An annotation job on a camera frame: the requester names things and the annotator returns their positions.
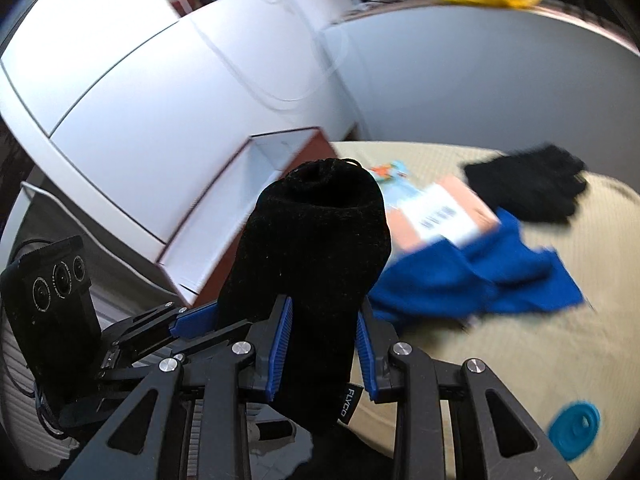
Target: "white label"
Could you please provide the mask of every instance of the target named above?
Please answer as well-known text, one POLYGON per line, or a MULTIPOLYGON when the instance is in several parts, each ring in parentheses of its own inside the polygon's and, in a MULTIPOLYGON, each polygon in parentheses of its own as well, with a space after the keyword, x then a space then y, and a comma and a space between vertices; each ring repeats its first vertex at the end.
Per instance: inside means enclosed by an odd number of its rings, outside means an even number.
POLYGON ((462 247, 481 234, 471 217, 439 184, 431 184, 398 207, 427 245, 442 237, 462 247))

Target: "barcode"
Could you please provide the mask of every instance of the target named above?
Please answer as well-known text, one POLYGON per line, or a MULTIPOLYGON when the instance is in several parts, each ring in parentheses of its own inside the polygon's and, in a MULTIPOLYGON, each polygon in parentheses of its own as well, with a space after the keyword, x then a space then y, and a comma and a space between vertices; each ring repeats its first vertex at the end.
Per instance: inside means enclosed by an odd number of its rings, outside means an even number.
POLYGON ((441 209, 437 209, 436 211, 429 213, 422 220, 420 220, 420 224, 425 226, 427 229, 435 229, 436 226, 440 225, 442 222, 448 220, 449 218, 453 218, 457 214, 458 213, 455 209, 446 205, 441 209))

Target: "cable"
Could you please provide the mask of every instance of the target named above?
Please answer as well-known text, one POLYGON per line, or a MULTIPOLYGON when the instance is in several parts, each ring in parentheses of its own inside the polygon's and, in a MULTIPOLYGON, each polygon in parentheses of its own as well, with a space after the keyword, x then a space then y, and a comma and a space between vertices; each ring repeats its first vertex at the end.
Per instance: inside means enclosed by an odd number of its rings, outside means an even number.
POLYGON ((21 243, 19 243, 17 245, 17 247, 11 252, 11 256, 9 256, 9 263, 12 264, 15 259, 18 257, 18 254, 20 253, 20 251, 25 248, 27 245, 31 245, 31 244, 45 244, 45 245, 49 245, 52 244, 53 242, 51 240, 46 240, 44 238, 29 238, 28 240, 25 240, 21 243))
MULTIPOLYGON (((312 50, 314 51, 314 57, 316 58, 316 61, 318 62, 318 64, 320 64, 321 66, 324 64, 324 59, 321 59, 321 54, 319 53, 319 47, 318 47, 318 43, 317 41, 315 41, 314 35, 315 35, 315 29, 314 27, 311 25, 311 23, 308 20, 308 17, 306 16, 306 14, 304 13, 304 11, 300 8, 300 5, 297 3, 296 0, 286 0, 287 3, 289 3, 289 5, 291 7, 293 7, 294 9, 294 13, 298 16, 298 18, 305 23, 306 28, 308 28, 309 31, 309 35, 311 36, 311 44, 312 44, 312 50)), ((267 107, 270 110, 276 111, 276 112, 281 112, 281 111, 285 111, 286 108, 277 108, 274 107, 273 105, 267 104, 264 102, 263 99, 261 99, 259 96, 256 95, 255 90, 257 90, 258 92, 261 92, 263 95, 266 95, 267 97, 270 97, 276 101, 280 101, 283 103, 297 103, 300 101, 303 101, 304 99, 307 99, 308 97, 312 96, 313 94, 315 94, 320 87, 322 87, 324 85, 325 82, 327 82, 327 80, 331 77, 331 75, 340 67, 340 65, 342 65, 342 63, 346 60, 347 58, 347 54, 348 54, 348 37, 346 32, 344 31, 344 29, 342 28, 340 31, 342 32, 342 43, 340 46, 340 56, 338 56, 338 58, 336 60, 333 60, 331 66, 322 74, 321 76, 321 81, 319 84, 311 87, 309 90, 307 90, 306 92, 304 92, 300 97, 296 97, 293 99, 285 99, 285 98, 281 98, 278 97, 274 94, 272 94, 271 92, 265 90, 264 88, 262 88, 260 85, 258 85, 255 81, 252 81, 251 79, 249 79, 212 41, 211 39, 198 27, 197 23, 195 23, 195 21, 193 19, 191 19, 190 17, 190 23, 193 25, 193 27, 195 28, 196 32, 198 33, 198 35, 200 36, 200 38, 202 39, 202 41, 207 45, 207 47, 209 47, 209 49, 216 54, 220 60, 227 66, 227 68, 232 72, 232 74, 235 76, 235 78, 238 80, 238 82, 240 84, 242 84, 242 86, 244 86, 249 92, 250 94, 262 105, 264 105, 265 107, 267 107)))
POLYGON ((44 395, 38 391, 38 385, 36 383, 33 384, 33 391, 36 394, 35 396, 35 400, 36 400, 36 415, 38 416, 38 422, 40 423, 40 425, 42 426, 42 429, 51 437, 55 438, 56 440, 66 440, 68 439, 68 435, 64 433, 64 431, 61 431, 59 428, 59 425, 57 423, 53 423, 53 421, 56 420, 56 417, 53 415, 53 413, 51 412, 51 408, 49 407, 49 403, 47 402, 47 399, 44 397, 44 395), (44 417, 44 415, 42 415, 42 410, 44 409, 46 418, 44 417), (60 433, 56 433, 52 428, 61 431, 60 433))
POLYGON ((347 48, 348 37, 347 37, 346 33, 343 30, 340 30, 342 32, 342 43, 340 44, 340 56, 338 56, 338 59, 335 60, 332 63, 332 65, 322 74, 321 81, 317 85, 315 85, 315 86, 311 87, 309 90, 307 90, 300 97, 296 97, 296 98, 293 98, 293 99, 285 99, 285 98, 281 98, 281 97, 278 97, 277 95, 272 94, 268 90, 265 90, 260 85, 258 85, 257 82, 253 81, 252 79, 249 79, 249 77, 246 74, 244 74, 242 72, 242 70, 240 70, 238 68, 238 66, 235 65, 226 56, 226 54, 224 52, 222 52, 222 50, 220 50, 220 48, 215 43, 213 43, 213 41, 211 41, 211 38, 209 36, 207 36, 200 29, 200 27, 197 25, 197 23, 194 20, 190 20, 190 23, 191 23, 191 25, 193 25, 193 28, 196 30, 196 33, 200 36, 200 39, 204 42, 204 44, 207 45, 209 50, 211 50, 214 54, 216 54, 216 56, 218 56, 220 58, 222 63, 228 68, 228 70, 232 73, 232 75, 235 76, 236 80, 238 80, 238 82, 242 86, 244 86, 244 88, 247 91, 249 91, 249 93, 254 98, 256 98, 258 100, 258 102, 260 102, 260 104, 262 104, 263 106, 267 107, 268 109, 276 111, 276 112, 285 111, 285 110, 287 110, 287 108, 278 108, 278 107, 275 107, 275 106, 273 106, 271 104, 266 103, 259 96, 256 96, 256 94, 255 94, 256 90, 258 92, 261 92, 262 94, 266 95, 267 97, 270 97, 271 99, 274 99, 276 101, 280 101, 280 102, 283 102, 283 103, 297 103, 297 102, 303 101, 304 99, 307 99, 308 97, 311 97, 313 94, 315 94, 320 89, 320 87, 322 87, 324 85, 324 83, 327 82, 327 80, 331 77, 331 75, 336 70, 338 70, 338 68, 340 68, 340 65, 344 62, 344 60, 347 59, 347 54, 349 53, 348 48, 347 48))
POLYGON ((136 269, 134 269, 132 266, 130 266, 127 262, 125 262, 122 258, 120 258, 119 256, 116 256, 116 254, 113 254, 110 250, 108 250, 104 245, 102 245, 99 241, 98 238, 96 238, 91 231, 89 231, 89 229, 87 227, 84 226, 84 224, 82 224, 81 221, 79 221, 78 218, 76 218, 76 216, 69 211, 69 209, 62 203, 62 201, 55 196, 53 193, 50 193, 49 191, 46 191, 45 189, 42 189, 38 186, 34 186, 33 184, 30 184, 29 182, 25 182, 22 181, 20 183, 20 185, 26 189, 30 189, 33 192, 36 192, 40 195, 46 196, 47 198, 49 198, 50 200, 53 200, 53 202, 55 202, 58 207, 60 209, 62 209, 62 211, 64 211, 69 218, 71 218, 76 224, 78 224, 78 227, 81 228, 85 234, 91 238, 92 242, 94 244, 96 244, 98 246, 99 249, 101 249, 103 252, 105 252, 106 254, 108 254, 111 258, 113 258, 114 260, 116 260, 119 264, 121 264, 123 267, 125 267, 127 270, 129 270, 130 272, 133 273, 133 275, 135 275, 137 278, 139 278, 140 280, 142 280, 143 282, 145 282, 147 285, 153 287, 155 290, 159 290, 160 292, 164 292, 165 294, 169 294, 171 296, 174 296, 176 298, 179 298, 178 294, 176 294, 175 292, 171 292, 169 290, 166 290, 165 288, 162 288, 160 285, 156 285, 154 282, 152 282, 150 279, 148 279, 148 277, 144 276, 143 274, 140 274, 140 272, 138 272, 136 269))

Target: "blue gripper pad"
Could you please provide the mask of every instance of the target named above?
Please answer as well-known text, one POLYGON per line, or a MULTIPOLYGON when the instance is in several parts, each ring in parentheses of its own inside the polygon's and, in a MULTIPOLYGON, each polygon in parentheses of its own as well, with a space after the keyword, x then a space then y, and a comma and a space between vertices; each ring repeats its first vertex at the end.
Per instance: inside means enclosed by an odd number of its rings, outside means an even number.
POLYGON ((218 302, 213 301, 198 308, 192 308, 178 314, 174 324, 169 328, 173 337, 193 339, 213 330, 218 312, 218 302))
POLYGON ((371 400, 376 400, 378 396, 378 384, 376 383, 376 359, 371 347, 367 324, 361 312, 358 313, 358 324, 356 326, 356 349, 362 371, 362 382, 365 390, 369 393, 371 400))
POLYGON ((269 367, 267 384, 264 388, 267 399, 272 402, 275 394, 280 389, 280 380, 282 378, 282 369, 284 368, 284 359, 287 356, 287 348, 289 346, 289 336, 291 335, 291 326, 293 324, 293 303, 291 298, 287 298, 280 321, 273 337, 273 345, 269 353, 269 367))

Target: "camera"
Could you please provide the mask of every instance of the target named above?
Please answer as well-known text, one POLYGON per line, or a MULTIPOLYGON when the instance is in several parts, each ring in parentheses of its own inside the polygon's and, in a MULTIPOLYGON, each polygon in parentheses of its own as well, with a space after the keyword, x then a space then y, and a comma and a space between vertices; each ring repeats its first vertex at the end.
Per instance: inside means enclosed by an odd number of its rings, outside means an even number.
POLYGON ((24 254, 0 275, 14 336, 47 399, 72 394, 100 346, 82 238, 24 254))

